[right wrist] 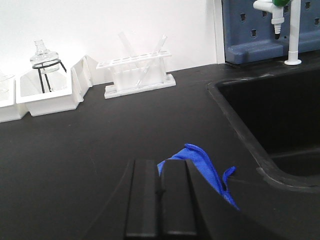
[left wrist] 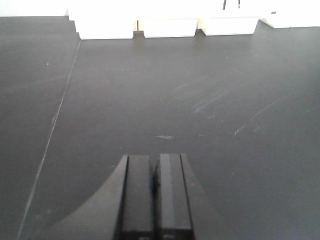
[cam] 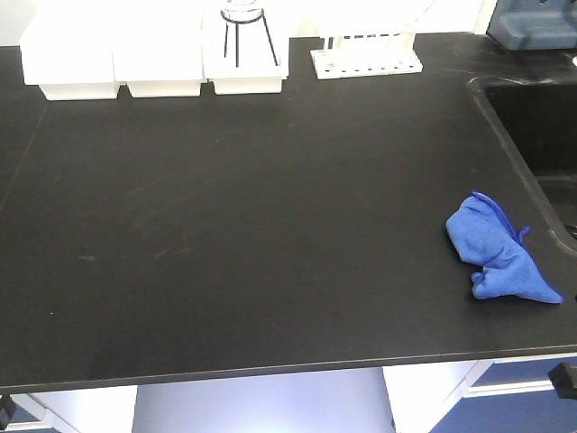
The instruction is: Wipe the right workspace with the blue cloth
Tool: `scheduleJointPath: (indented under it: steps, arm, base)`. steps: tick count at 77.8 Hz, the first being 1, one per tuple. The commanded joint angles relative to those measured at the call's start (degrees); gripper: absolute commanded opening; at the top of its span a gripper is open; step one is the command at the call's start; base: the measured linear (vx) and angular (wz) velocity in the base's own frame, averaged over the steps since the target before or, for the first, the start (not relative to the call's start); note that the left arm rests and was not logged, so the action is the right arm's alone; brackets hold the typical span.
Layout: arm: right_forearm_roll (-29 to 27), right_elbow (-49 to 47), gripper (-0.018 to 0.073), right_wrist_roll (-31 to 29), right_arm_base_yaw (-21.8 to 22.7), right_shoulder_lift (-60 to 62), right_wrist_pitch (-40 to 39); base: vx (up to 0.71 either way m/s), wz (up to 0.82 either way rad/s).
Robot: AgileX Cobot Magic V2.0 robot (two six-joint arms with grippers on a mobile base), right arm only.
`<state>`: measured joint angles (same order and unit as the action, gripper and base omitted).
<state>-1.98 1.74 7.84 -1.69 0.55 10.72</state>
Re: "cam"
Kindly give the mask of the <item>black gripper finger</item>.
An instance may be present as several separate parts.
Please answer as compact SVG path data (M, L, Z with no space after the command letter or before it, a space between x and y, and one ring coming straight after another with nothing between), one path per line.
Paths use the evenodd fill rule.
M7 428L12 421L17 405L9 394L3 394L0 398L0 428Z
M560 399L577 399L577 368L569 363L559 363L548 373L549 380Z

